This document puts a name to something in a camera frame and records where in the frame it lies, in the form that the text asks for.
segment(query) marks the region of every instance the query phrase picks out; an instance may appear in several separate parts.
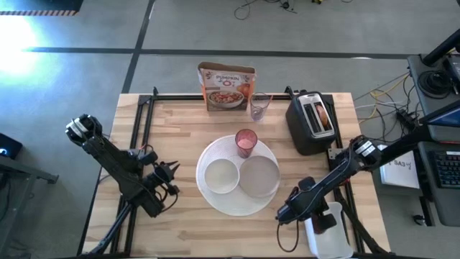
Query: gray floor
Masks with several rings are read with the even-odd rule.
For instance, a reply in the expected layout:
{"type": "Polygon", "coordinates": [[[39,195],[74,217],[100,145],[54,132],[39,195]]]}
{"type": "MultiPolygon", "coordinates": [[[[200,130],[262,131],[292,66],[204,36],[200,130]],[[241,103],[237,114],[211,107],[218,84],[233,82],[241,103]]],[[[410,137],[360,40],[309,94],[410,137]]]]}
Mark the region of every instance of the gray floor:
{"type": "MultiPolygon", "coordinates": [[[[76,17],[0,17],[0,32],[11,35],[0,46],[133,48],[147,2],[85,0],[76,17]],[[11,21],[14,26],[7,26],[11,21]]],[[[423,53],[460,24],[455,0],[354,0],[351,4],[325,0],[322,5],[297,0],[298,14],[258,1],[250,17],[238,21],[233,10],[242,3],[158,0],[143,48],[423,53]]],[[[29,247],[33,258],[75,255],[100,167],[67,139],[64,128],[70,118],[85,112],[98,117],[104,132],[110,132],[131,55],[1,50],[0,54],[7,57],[0,61],[0,132],[24,143],[19,158],[23,163],[60,175],[55,186],[37,184],[16,238],[29,247]]],[[[290,85],[349,91],[355,98],[407,68],[404,60],[141,55],[130,92],[149,93],[153,86],[163,93],[199,92],[196,66],[204,60],[254,66],[257,91],[282,91],[290,85]]],[[[408,80],[407,90],[411,86],[408,80]]],[[[390,94],[395,101],[406,102],[401,86],[390,94]]],[[[415,92],[411,100],[414,110],[415,92]]],[[[355,104],[373,103],[365,96],[355,104]]],[[[372,107],[358,109],[358,115],[365,118],[371,111],[372,107]]],[[[393,119],[385,117],[387,127],[393,119]]],[[[380,119],[364,122],[362,132],[379,137],[380,124],[380,119]]],[[[387,139],[400,133],[396,127],[387,139]]],[[[394,252],[457,258],[460,229],[438,221],[436,227],[416,226],[410,218],[420,213],[416,194],[398,190],[394,195],[391,188],[379,184],[378,176],[375,180],[394,252]]]]}

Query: keyboard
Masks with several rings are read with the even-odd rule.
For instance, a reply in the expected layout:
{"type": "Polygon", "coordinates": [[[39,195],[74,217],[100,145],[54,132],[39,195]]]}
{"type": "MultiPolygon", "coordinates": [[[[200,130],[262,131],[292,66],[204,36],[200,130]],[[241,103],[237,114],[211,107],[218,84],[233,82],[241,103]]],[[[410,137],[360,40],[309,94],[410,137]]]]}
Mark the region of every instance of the keyboard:
{"type": "Polygon", "coordinates": [[[436,178],[441,188],[460,188],[460,152],[432,152],[436,178]]]}

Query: wooden table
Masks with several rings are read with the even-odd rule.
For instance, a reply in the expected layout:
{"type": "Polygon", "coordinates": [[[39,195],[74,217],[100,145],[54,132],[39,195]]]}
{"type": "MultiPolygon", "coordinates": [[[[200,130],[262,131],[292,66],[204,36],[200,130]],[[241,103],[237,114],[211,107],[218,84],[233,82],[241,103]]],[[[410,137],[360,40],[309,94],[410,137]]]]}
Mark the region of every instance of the wooden table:
{"type": "MultiPolygon", "coordinates": [[[[138,97],[138,94],[120,95],[110,137],[120,149],[129,147],[138,97]]],[[[342,141],[344,146],[348,146],[351,138],[361,134],[353,100],[349,93],[333,94],[333,99],[342,141]]],[[[289,103],[273,101],[264,120],[252,122],[247,112],[208,113],[203,101],[156,101],[149,144],[160,160],[180,161],[181,166],[175,174],[180,196],[173,208],[157,218],[148,217],[143,209],[137,210],[132,256],[311,256],[302,223],[299,245],[293,253],[281,251],[276,239],[276,211],[292,188],[306,176],[319,180],[329,172],[324,153],[302,156],[296,151],[285,121],[289,103]],[[282,180],[276,196],[262,211],[248,217],[231,217],[215,210],[201,195],[196,186],[196,163],[203,150],[214,140],[233,135],[243,128],[254,130],[259,140],[272,150],[280,165],[282,180]]],[[[140,129],[139,136],[142,136],[143,124],[140,129]]],[[[144,173],[151,171],[152,167],[146,167],[144,173]]],[[[351,178],[351,183],[359,219],[370,235],[389,250],[372,176],[360,172],[351,178]]],[[[326,199],[334,200],[331,194],[326,199]]],[[[118,185],[114,179],[107,178],[97,189],[83,251],[94,248],[106,234],[114,222],[118,203],[118,185]]],[[[293,246],[295,231],[295,223],[282,226],[280,239],[285,247],[293,246]]],[[[353,240],[349,222],[348,234],[353,240]]],[[[120,240],[124,244],[123,232],[120,240]]]]}

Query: pumpkin o's cereal box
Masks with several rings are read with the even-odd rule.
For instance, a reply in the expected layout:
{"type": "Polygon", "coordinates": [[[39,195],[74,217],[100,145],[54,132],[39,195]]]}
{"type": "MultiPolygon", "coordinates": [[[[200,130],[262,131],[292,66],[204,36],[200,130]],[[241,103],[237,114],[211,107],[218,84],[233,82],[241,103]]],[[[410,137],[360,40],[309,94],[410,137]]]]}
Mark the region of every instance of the pumpkin o's cereal box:
{"type": "Polygon", "coordinates": [[[250,67],[200,63],[198,78],[208,111],[246,110],[254,92],[255,73],[250,67]]]}

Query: toaster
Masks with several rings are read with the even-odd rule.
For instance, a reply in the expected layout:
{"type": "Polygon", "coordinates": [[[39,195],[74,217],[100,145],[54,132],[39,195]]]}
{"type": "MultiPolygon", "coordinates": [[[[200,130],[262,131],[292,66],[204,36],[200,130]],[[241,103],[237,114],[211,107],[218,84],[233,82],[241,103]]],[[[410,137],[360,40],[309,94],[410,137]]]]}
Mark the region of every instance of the toaster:
{"type": "Polygon", "coordinates": [[[286,111],[286,120],[295,148],[301,155],[325,152],[337,134],[323,96],[316,91],[301,91],[297,95],[290,88],[287,91],[292,100],[286,111]]]}

